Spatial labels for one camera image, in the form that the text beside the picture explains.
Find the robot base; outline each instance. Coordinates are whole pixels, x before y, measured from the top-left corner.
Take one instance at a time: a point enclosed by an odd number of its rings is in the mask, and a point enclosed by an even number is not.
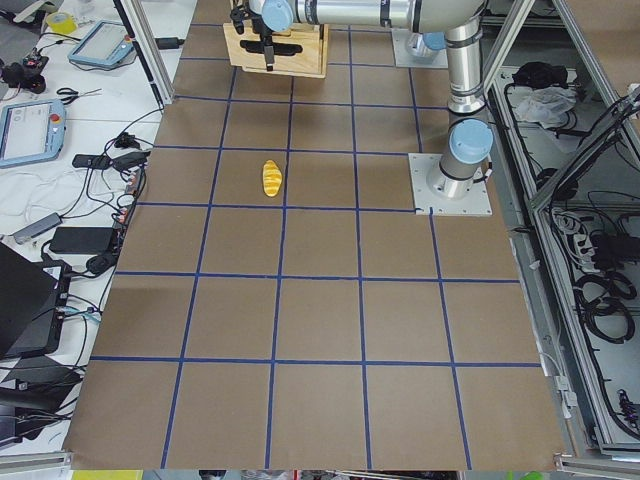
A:
[[[484,182],[474,183],[467,195],[458,200],[438,195],[427,185],[427,174],[440,161],[441,157],[442,155],[431,153],[409,154],[413,204],[416,208],[416,214],[429,215],[433,210],[434,215],[443,216],[491,216],[491,203]]]
[[[396,58],[396,67],[433,68],[446,69],[447,51],[441,50],[433,52],[432,55],[420,57],[412,55],[407,47],[409,38],[413,35],[409,30],[394,28],[391,32],[393,37],[393,53]]]

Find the white plastic bag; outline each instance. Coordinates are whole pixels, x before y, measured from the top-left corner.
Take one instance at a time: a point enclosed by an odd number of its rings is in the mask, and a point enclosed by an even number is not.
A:
[[[567,122],[566,112],[575,104],[576,92],[571,89],[541,88],[525,97],[514,113],[518,121],[540,123],[543,128],[553,128]]]

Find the metal mounting plate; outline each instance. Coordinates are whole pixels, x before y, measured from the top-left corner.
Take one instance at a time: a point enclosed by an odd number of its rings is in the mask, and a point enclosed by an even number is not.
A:
[[[407,42],[412,33],[409,30],[393,29],[393,53],[396,67],[447,69],[447,51],[442,50],[431,57],[416,57],[407,50]]]
[[[427,185],[427,173],[433,165],[440,161],[442,155],[433,153],[410,153],[409,167],[411,168],[411,186],[413,188],[413,205],[417,215],[449,216],[491,216],[491,203],[487,194],[487,187],[482,183],[475,183],[469,193],[459,200],[436,195]]]

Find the blue joint cap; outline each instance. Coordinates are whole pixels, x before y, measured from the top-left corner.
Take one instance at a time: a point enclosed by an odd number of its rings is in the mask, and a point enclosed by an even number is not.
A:
[[[422,41],[429,50],[440,51],[447,48],[444,32],[424,33],[422,34]]]
[[[492,146],[493,132],[489,125],[473,118],[458,123],[449,137],[451,153],[467,165],[487,158]]]
[[[274,32],[284,32],[293,23],[293,10],[287,0],[265,0],[262,20]]]

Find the grid square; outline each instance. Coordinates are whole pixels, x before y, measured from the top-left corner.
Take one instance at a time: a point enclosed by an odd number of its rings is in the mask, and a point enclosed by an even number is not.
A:
[[[198,281],[187,354],[201,358],[271,358],[276,281]]]
[[[551,391],[540,368],[459,368],[473,468],[553,470],[565,451]]]
[[[334,30],[329,33],[329,63],[349,63],[349,32]]]
[[[352,62],[361,65],[395,65],[389,31],[351,32]]]
[[[224,146],[227,148],[286,148],[288,124],[289,105],[232,103]]]
[[[449,113],[446,110],[419,110],[420,141],[424,153],[443,153],[449,133]]]
[[[428,219],[413,213],[360,214],[365,277],[436,278]]]
[[[450,368],[367,367],[367,386],[376,469],[467,469]]]
[[[358,155],[360,207],[413,210],[406,156]]]
[[[176,98],[165,108],[156,145],[218,147],[227,103]]]
[[[358,283],[284,280],[277,357],[287,360],[360,360]]]
[[[449,101],[449,72],[431,68],[411,69],[418,107],[446,107]]]
[[[436,283],[365,282],[368,360],[448,362]]]
[[[280,210],[216,207],[209,221],[202,271],[275,275],[281,236]]]
[[[178,64],[173,84],[178,95],[226,100],[232,78],[229,60],[190,60]]]
[[[265,75],[238,69],[233,98],[236,100],[262,100],[289,102],[293,78],[286,75]]]
[[[158,468],[177,370],[177,363],[93,360],[63,447],[73,452],[73,469]]]
[[[195,272],[206,214],[204,207],[139,206],[127,231],[118,270]]]
[[[496,214],[435,217],[435,225],[443,277],[518,279],[506,229]]]
[[[94,355],[179,357],[192,277],[116,275]]]
[[[355,207],[353,155],[292,153],[289,162],[289,205]]]
[[[193,23],[222,24],[229,21],[229,2],[220,0],[198,0],[193,14]]]
[[[278,365],[271,468],[366,468],[361,372],[352,366]]]
[[[268,365],[186,364],[167,468],[264,468],[268,391]]]
[[[355,214],[289,210],[283,272],[286,275],[356,276]]]
[[[353,67],[353,82],[357,105],[413,105],[406,68]]]
[[[182,47],[182,58],[229,58],[222,26],[191,25]]]
[[[413,109],[356,107],[355,116],[359,152],[405,153],[418,150]]]
[[[327,77],[296,77],[293,84],[295,102],[351,104],[351,73],[348,66],[329,65]]]
[[[150,181],[143,202],[209,203],[217,150],[156,148],[149,157]]]
[[[218,180],[213,197],[220,205],[282,205],[284,185],[275,197],[267,197],[262,189],[262,167],[273,160],[284,175],[285,152],[225,150],[220,157]]]
[[[449,283],[445,290],[458,362],[540,362],[520,285]],[[508,342],[505,332],[513,332]]]
[[[351,107],[294,105],[291,148],[353,150]]]

